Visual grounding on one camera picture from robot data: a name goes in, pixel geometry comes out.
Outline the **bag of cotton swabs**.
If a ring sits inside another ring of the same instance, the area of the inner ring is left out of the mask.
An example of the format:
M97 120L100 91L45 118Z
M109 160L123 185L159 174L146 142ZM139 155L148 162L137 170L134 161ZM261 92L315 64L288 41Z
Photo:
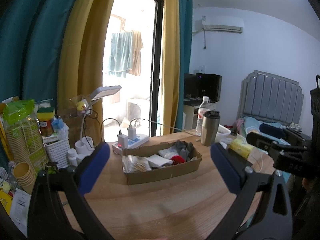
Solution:
M152 170L145 157L135 155L122 156L121 162L124 173L148 172Z

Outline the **grey sock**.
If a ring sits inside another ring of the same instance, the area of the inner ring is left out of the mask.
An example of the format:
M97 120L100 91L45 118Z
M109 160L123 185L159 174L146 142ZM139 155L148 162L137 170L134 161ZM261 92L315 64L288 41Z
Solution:
M191 160L192 158L191 153L194 150L194 146L192 142L178 140L175 143L175 147L180 157L182 157L185 161Z

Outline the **white paper towel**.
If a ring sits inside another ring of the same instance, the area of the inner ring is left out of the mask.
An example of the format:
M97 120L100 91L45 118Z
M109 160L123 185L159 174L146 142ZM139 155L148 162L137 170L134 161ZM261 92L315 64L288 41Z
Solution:
M172 165L173 161L161 157L160 155L152 155L146 158L152 168L161 168L165 165Z

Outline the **white pill bottle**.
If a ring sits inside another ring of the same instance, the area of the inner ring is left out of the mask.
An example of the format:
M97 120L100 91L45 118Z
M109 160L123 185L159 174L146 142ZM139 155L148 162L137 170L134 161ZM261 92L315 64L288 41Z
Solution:
M78 162L77 162L77 152L76 152L76 149L74 148L70 148L68 151L67 151L67 158L68 158L68 161L69 161L69 164L70 165L73 165L75 167L78 166Z
M83 159L84 159L85 157L86 157L86 156L85 156L84 154L79 154L79 155L77 155L77 157L76 157L77 165L79 165L79 164L83 161Z

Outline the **white desk lamp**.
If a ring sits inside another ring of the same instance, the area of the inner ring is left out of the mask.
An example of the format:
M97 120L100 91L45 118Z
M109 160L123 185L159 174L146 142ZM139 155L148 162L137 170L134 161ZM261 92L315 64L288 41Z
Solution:
M116 86L100 86L96 88L90 95L90 103L85 107L85 111L82 114L82 121L80 126L80 139L74 144L78 154L89 154L95 150L95 144L103 141L102 123L99 121L99 114L93 109L93 106L99 101L103 100L104 97L114 95L121 90L120 85ZM94 131L96 132L96 125L99 128L98 139L94 140L92 136L88 136L86 131L88 125L86 119L94 120Z

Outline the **yellow tissue pack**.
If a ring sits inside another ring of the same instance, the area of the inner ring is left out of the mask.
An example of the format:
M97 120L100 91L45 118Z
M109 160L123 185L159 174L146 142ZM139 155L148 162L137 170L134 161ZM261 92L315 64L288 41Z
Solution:
M254 146L244 142L240 139L234 139L230 145L229 148L242 156L245 159L249 158L250 153L252 152Z

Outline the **white plastic basket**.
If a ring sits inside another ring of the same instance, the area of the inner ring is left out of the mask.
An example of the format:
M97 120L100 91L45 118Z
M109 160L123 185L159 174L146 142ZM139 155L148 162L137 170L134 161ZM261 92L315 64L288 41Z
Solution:
M51 162L56 162L58 168L66 168L69 165L67 152L70 149L68 139L56 140L53 135L42 137L44 148Z

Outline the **brown cardboard box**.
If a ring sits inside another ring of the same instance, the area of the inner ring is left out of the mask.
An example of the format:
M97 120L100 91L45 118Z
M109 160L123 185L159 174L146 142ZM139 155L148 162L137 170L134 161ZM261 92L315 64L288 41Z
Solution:
M177 153L175 142L163 142L157 145L141 146L139 148L128 149L122 153L122 156L135 155L139 157L149 157L154 154L160 155L163 158L171 159ZM178 176L182 176L198 170L202 155L194 147L191 153L191 160L186 161L183 164L177 165L165 165L161 168L152 168L148 172L136 172L136 173L124 173L126 182L128 185L144 184L154 181L160 181L170 179Z

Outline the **white power strip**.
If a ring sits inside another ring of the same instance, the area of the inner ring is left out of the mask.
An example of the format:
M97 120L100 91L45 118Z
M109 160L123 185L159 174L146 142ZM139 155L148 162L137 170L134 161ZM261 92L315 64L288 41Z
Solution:
M137 138L135 140L130 140L128 138L128 141L129 141L128 148L126 148L126 149L119 148L118 142L115 142L114 144L112 144L112 150L115 154L122 155L123 150L138 148L141 145L143 145L144 143L148 142L149 138L150 137L148 135L137 134Z

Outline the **yellow duck plush in bag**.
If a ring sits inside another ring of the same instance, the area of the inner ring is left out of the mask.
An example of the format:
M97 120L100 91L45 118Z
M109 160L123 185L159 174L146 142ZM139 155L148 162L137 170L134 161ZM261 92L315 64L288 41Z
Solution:
M83 112L87 109L87 101L86 99L82 99L76 103L76 110L78 112Z

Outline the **steel travel tumbler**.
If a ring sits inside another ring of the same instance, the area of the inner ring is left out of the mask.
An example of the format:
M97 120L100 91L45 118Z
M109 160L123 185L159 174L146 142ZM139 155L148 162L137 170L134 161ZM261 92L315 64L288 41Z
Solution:
M201 130L201 144L210 146L214 143L217 130L220 124L219 111L206 111L203 115L202 130Z

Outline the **grey padded headboard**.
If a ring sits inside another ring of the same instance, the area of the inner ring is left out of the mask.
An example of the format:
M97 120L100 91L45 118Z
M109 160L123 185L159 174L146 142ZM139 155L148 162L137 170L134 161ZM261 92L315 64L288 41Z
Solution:
M298 124L304 95L297 81L255 70L241 83L237 117L282 125Z

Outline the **red pompom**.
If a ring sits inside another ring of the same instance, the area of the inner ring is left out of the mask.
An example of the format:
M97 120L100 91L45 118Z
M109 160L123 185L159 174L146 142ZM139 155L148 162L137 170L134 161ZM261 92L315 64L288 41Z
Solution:
M180 155L175 155L171 159L173 165L183 164L185 160Z

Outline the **red yellow can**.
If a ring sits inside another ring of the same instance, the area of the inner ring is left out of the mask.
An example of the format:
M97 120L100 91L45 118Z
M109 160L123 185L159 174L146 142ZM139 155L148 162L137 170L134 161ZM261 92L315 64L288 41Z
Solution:
M41 107L37 111L40 132L43 137L49 137L54 133L52 122L55 116L54 107Z

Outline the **stack of paper cups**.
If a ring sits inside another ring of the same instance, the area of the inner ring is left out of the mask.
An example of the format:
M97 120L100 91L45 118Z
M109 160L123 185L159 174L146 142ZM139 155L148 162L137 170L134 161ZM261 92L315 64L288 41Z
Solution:
M32 194L36 181L36 173L33 167L29 163L21 162L15 166L13 175L18 185L20 185L26 193Z

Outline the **green bag of paper cups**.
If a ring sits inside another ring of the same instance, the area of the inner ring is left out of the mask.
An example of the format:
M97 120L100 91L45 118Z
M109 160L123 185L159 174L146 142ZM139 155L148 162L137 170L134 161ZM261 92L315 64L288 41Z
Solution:
M17 100L3 109L4 131L16 164L26 162L36 173L49 162L36 114L35 101Z

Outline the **clear water bottle red label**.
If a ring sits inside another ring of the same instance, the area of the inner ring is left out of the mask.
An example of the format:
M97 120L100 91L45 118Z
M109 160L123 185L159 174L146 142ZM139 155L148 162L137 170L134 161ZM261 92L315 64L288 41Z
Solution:
M200 104L198 108L198 113L197 113L196 133L199 136L201 136L201 132L202 132L202 123L203 123L204 113L210 110L209 107L210 107L209 98L207 96L204 96L202 98L202 103Z

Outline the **white computer desk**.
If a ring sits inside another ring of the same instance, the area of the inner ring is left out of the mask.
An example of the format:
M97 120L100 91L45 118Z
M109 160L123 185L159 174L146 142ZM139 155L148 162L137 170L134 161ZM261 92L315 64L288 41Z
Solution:
M197 115L201 103L201 99L184 100L183 129L191 130L196 128Z

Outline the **black computer monitor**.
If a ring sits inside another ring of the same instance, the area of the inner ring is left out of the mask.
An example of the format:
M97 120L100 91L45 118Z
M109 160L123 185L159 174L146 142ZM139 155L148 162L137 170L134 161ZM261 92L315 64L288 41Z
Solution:
M202 99L207 96L211 102L220 100L222 76L196 73L184 75L184 99Z

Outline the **white air conditioner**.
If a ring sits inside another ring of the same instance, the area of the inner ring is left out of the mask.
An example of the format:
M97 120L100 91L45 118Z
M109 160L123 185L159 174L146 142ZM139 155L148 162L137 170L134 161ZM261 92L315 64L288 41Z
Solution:
M244 20L233 16L206 16L196 20L193 33L201 31L222 31L230 33L242 33Z

